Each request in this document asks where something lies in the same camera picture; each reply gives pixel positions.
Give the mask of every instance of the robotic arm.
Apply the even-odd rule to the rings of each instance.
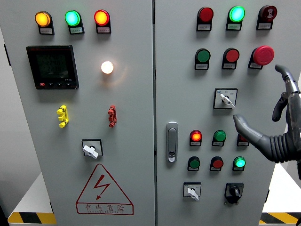
[[[262,134],[250,127],[246,119],[240,115],[233,116],[237,132],[254,145],[268,160],[285,162],[296,160],[299,179],[301,180],[301,94],[299,87],[286,67],[276,65],[277,72],[282,74],[286,92],[283,92],[277,102],[272,120],[279,121],[285,106],[288,131],[279,136]]]

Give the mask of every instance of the green indicator light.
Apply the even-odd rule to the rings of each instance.
[[[214,138],[218,142],[223,142],[226,139],[226,133],[223,130],[218,130],[214,133]]]
[[[74,10],[68,11],[65,15],[65,20],[66,20],[68,25],[76,26],[80,22],[79,13],[74,11]]]
[[[234,163],[237,167],[244,167],[246,164],[245,158],[244,157],[237,157],[234,160]]]
[[[230,10],[229,17],[233,22],[240,22],[245,17],[245,9],[242,6],[235,6]]]
[[[191,162],[190,162],[190,167],[191,168],[197,168],[197,167],[199,167],[200,166],[200,163],[199,163],[199,161],[197,161],[197,160],[192,160]]]
[[[204,63],[204,62],[208,61],[209,58],[210,58],[210,54],[207,50],[199,51],[199,53],[198,53],[198,61],[199,62]]]

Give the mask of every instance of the yellow black hazard stripe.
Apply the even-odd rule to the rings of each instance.
[[[8,222],[9,223],[24,223],[24,224],[56,225],[55,215],[53,213],[13,212],[9,216]]]
[[[296,224],[300,218],[301,213],[262,213],[259,224]]]

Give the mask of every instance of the electric hazard triangle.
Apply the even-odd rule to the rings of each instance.
[[[79,214],[133,215],[134,205],[102,164],[97,164],[76,201]]]

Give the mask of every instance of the white light bulb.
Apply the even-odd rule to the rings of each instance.
[[[105,74],[111,74],[113,69],[114,69],[114,66],[112,64],[112,62],[110,61],[105,61],[102,63],[102,72],[105,73]]]

